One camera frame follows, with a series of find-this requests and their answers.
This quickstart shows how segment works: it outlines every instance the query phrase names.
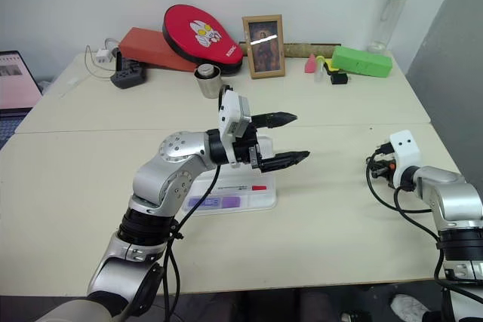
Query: green sponge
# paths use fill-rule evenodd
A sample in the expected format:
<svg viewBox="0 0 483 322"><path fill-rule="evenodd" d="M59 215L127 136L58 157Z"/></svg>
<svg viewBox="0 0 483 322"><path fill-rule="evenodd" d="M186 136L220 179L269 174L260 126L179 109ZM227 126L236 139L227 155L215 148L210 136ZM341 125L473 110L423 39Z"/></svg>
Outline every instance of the green sponge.
<svg viewBox="0 0 483 322"><path fill-rule="evenodd" d="M392 59L338 45L332 54L332 66L360 75L387 77L392 69Z"/></svg>

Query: white table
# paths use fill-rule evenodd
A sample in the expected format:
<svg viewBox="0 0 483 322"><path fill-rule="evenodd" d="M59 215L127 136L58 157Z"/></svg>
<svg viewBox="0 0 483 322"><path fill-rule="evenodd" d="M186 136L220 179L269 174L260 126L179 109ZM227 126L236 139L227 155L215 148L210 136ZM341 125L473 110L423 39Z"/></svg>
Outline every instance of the white table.
<svg viewBox="0 0 483 322"><path fill-rule="evenodd" d="M289 127L428 123L429 117L397 63L388 78L350 75L348 85L322 84L303 72L305 59L286 59L282 78L251 80L245 59L239 74L225 77L248 97L253 115L286 111ZM100 70L100 75L109 72ZM90 76L77 56L17 129L18 133L73 130L205 130L217 126L217 101L202 96L194 76L150 69L145 84L120 90Z"/></svg>
<svg viewBox="0 0 483 322"><path fill-rule="evenodd" d="M208 120L193 130L204 130ZM179 128L15 135L0 151L0 294L84 295L128 206L134 173ZM427 164L457 170L429 124L268 130L276 151L308 149L311 155L277 172L275 208L188 221L185 238L174 248L181 291L431 278L437 260L433 240L379 205L365 184L365 156L405 128ZM384 182L376 187L391 200ZM401 203L422 207L410 195L402 195ZM433 228L431 216L416 218Z"/></svg>

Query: red ping pong paddle case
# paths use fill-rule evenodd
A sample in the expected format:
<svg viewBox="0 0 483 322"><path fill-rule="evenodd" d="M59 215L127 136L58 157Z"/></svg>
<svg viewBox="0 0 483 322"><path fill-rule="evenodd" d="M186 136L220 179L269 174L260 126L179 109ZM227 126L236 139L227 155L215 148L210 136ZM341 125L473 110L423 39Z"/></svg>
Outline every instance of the red ping pong paddle case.
<svg viewBox="0 0 483 322"><path fill-rule="evenodd" d="M240 70L243 53L226 30L206 11L191 5L173 5L165 13L163 36L182 58L211 63L228 75Z"/></svg>

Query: robotic arm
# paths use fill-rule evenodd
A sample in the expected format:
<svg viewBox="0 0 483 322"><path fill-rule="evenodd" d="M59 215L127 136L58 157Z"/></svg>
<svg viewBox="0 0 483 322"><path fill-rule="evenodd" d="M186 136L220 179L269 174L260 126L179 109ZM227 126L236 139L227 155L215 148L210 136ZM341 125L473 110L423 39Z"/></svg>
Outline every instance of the robotic arm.
<svg viewBox="0 0 483 322"><path fill-rule="evenodd" d="M177 132L136 173L128 210L109 242L88 296L67 302L40 321L104 322L140 316L151 306L164 269L157 261L169 240L179 237L175 215L196 177L222 164L251 164L261 172L298 164L309 152L286 152L263 159L257 128L297 119L284 112L251 117L248 100L231 89L219 107L219 129Z"/></svg>
<svg viewBox="0 0 483 322"><path fill-rule="evenodd" d="M394 158L376 161L376 154ZM396 191L414 192L430 207L438 231L436 247L444 256L442 266L451 282L437 281L449 290L446 296L454 320L481 317L483 305L477 300L483 297L483 204L462 175L421 164L420 150L408 130L391 135L389 143L368 159L374 178L385 177Z"/></svg>

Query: framed picture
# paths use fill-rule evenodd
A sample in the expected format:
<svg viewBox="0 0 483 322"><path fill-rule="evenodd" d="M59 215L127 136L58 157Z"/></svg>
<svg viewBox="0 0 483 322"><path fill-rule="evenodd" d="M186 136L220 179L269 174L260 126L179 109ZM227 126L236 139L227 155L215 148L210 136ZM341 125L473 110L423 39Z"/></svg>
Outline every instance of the framed picture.
<svg viewBox="0 0 483 322"><path fill-rule="evenodd" d="M243 17L247 56L252 78L285 75L281 15Z"/></svg>

